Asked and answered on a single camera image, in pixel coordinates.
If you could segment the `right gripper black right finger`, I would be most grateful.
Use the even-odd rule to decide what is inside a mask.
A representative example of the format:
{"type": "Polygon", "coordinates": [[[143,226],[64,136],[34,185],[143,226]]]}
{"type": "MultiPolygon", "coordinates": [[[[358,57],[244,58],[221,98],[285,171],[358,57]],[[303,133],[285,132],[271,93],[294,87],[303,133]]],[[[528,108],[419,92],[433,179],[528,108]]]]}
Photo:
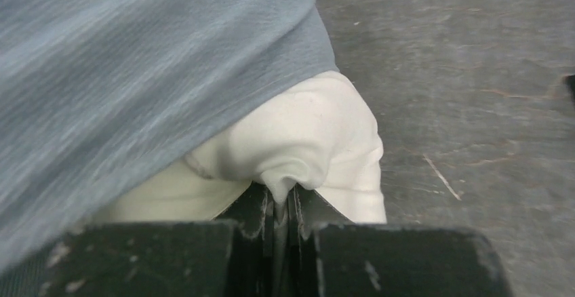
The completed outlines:
{"type": "Polygon", "coordinates": [[[354,224],[317,193],[288,197],[297,296],[511,296],[499,255],[478,231],[354,224]]]}

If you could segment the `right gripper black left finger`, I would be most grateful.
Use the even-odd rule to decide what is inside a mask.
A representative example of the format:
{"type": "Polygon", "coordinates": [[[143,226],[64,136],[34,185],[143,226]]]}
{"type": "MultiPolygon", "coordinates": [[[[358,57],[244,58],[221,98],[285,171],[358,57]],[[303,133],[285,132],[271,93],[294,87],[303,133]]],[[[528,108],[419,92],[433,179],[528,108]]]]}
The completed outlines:
{"type": "Polygon", "coordinates": [[[92,225],[53,249],[40,296],[268,296],[273,201],[251,185],[197,222],[92,225]]]}

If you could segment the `white pillow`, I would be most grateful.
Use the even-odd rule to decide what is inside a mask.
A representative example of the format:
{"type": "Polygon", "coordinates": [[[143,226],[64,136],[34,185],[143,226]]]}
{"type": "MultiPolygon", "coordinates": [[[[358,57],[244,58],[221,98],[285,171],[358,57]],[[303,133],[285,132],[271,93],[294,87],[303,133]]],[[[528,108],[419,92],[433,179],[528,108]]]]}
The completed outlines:
{"type": "Polygon", "coordinates": [[[385,223],[382,155],[365,100],[344,75],[328,71],[265,102],[94,220],[211,220],[257,182],[280,206],[302,186],[353,222],[385,223]]]}

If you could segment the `blue grey pillowcase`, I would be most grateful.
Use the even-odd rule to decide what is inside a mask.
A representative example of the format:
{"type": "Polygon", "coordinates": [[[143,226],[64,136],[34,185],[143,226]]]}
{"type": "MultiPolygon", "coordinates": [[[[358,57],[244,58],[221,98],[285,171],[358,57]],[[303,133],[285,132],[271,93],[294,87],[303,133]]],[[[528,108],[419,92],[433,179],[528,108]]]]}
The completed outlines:
{"type": "Polygon", "coordinates": [[[315,0],[1,0],[1,268],[335,69],[315,0]]]}

